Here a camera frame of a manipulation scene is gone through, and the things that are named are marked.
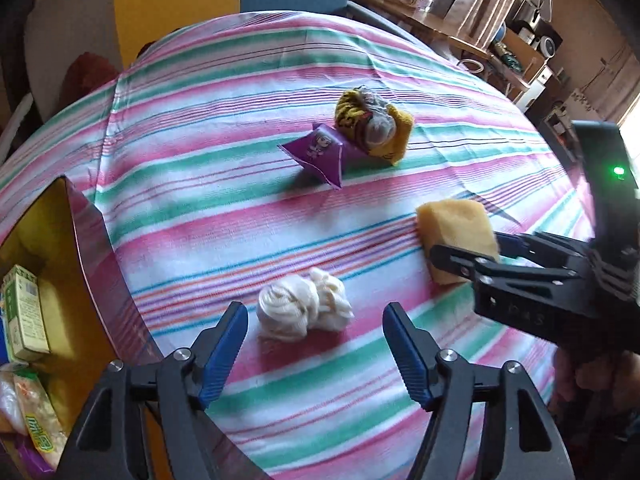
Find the person right hand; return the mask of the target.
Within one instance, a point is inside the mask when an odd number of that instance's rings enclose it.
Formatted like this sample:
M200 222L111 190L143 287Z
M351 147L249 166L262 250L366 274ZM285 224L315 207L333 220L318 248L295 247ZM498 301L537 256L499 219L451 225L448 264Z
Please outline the person right hand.
M625 351L599 356L579 363L560 347L553 356L554 385L549 412L560 418L579 391L608 392L613 410L626 412L639 408L639 356Z

